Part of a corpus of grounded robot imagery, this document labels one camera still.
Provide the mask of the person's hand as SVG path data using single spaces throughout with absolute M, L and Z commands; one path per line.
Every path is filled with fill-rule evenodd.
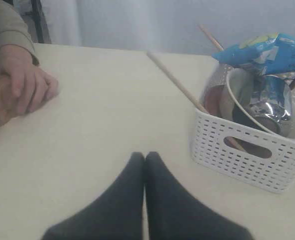
M 58 94 L 57 79 L 35 65 L 32 54 L 23 47 L 12 44 L 2 46 L 0 69 L 10 76 L 18 115 L 36 111 Z

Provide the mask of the olive green sleeve forearm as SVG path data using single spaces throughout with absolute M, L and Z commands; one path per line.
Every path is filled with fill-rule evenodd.
M 5 45 L 15 45 L 27 50 L 32 56 L 33 64 L 40 64 L 28 26 L 10 4 L 0 0 L 0 48 Z

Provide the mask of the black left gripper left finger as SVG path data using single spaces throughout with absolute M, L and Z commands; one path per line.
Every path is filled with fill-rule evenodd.
M 115 181 L 90 205 L 51 226 L 44 240 L 141 240 L 143 238 L 144 163 L 131 154 Z

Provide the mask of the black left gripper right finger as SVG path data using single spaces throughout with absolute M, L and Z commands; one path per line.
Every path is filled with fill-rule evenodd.
M 157 152 L 145 158 L 145 195 L 151 240 L 251 240 L 245 227 L 191 195 Z

